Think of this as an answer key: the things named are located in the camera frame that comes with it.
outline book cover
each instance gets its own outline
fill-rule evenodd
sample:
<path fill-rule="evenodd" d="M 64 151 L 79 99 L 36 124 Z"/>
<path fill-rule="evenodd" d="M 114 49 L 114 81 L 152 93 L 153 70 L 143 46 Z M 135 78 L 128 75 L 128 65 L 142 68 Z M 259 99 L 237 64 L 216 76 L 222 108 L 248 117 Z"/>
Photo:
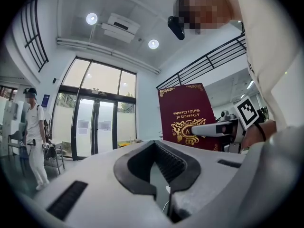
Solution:
<path fill-rule="evenodd" d="M 163 139 L 186 146 L 220 151 L 218 138 L 196 136 L 195 125 L 214 124 L 215 117 L 203 84 L 182 85 L 158 91 Z"/>

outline white pants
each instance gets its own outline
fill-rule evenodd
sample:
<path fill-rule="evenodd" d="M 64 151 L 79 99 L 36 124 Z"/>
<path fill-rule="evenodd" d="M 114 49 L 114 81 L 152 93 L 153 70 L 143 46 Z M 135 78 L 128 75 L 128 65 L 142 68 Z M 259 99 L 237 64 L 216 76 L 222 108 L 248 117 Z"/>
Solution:
<path fill-rule="evenodd" d="M 42 140 L 36 140 L 36 146 L 27 145 L 29 166 L 34 173 L 38 185 L 48 183 L 48 176 L 43 164 L 44 156 L 42 144 Z"/>

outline hand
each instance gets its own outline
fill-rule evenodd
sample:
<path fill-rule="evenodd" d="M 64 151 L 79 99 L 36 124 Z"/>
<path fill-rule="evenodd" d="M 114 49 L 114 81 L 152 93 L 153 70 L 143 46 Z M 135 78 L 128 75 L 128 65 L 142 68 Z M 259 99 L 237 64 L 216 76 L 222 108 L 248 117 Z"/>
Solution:
<path fill-rule="evenodd" d="M 45 142 L 42 146 L 42 148 L 44 149 L 49 149 L 49 143 Z"/>
<path fill-rule="evenodd" d="M 272 120 L 261 123 L 260 126 L 264 131 L 266 140 L 268 140 L 271 135 L 276 133 L 276 122 Z M 259 129 L 255 125 L 252 125 L 247 129 L 246 135 L 242 142 L 242 149 L 250 148 L 251 145 L 257 142 L 264 142 L 264 139 Z"/>
<path fill-rule="evenodd" d="M 250 148 L 253 144 L 263 142 L 263 136 L 259 129 L 252 125 L 247 129 L 245 137 L 242 141 L 242 149 Z"/>

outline ceiling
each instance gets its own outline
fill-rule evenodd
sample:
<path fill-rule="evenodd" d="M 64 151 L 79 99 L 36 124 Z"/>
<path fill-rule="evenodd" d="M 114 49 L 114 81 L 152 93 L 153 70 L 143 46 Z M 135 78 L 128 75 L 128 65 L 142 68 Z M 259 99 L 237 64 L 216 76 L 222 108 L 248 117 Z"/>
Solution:
<path fill-rule="evenodd" d="M 5 46 L 0 48 L 0 55 L 0 81 L 28 85 Z"/>
<path fill-rule="evenodd" d="M 211 106 L 216 107 L 239 101 L 243 94 L 245 94 L 245 96 L 257 94 L 258 89 L 255 84 L 247 90 L 250 82 L 250 74 L 248 69 L 245 68 L 229 77 L 206 86 L 205 90 Z"/>
<path fill-rule="evenodd" d="M 197 37 L 186 32 L 186 38 L 180 41 L 168 28 L 167 19 L 172 16 L 174 2 L 175 0 L 62 0 L 58 14 L 59 37 L 105 46 L 158 68 L 178 49 Z M 106 23 L 110 14 L 116 13 L 138 23 L 140 28 L 128 44 L 104 35 L 101 26 L 87 24 L 86 16 L 89 13 L 97 14 L 98 24 Z M 160 45 L 155 50 L 148 47 L 151 39 L 159 41 Z"/>

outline railing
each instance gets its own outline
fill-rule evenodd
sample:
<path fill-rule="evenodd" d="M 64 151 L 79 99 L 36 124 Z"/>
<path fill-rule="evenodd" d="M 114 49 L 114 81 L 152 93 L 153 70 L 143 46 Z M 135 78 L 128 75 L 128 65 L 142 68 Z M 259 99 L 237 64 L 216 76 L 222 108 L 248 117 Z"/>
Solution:
<path fill-rule="evenodd" d="M 185 85 L 211 70 L 246 54 L 245 34 L 215 48 L 162 82 L 156 88 L 165 89 Z"/>
<path fill-rule="evenodd" d="M 48 62 L 47 54 L 44 50 L 37 18 L 38 0 L 28 0 L 21 8 L 21 26 L 25 38 L 25 49 L 29 49 L 34 61 L 36 62 L 39 72 Z"/>

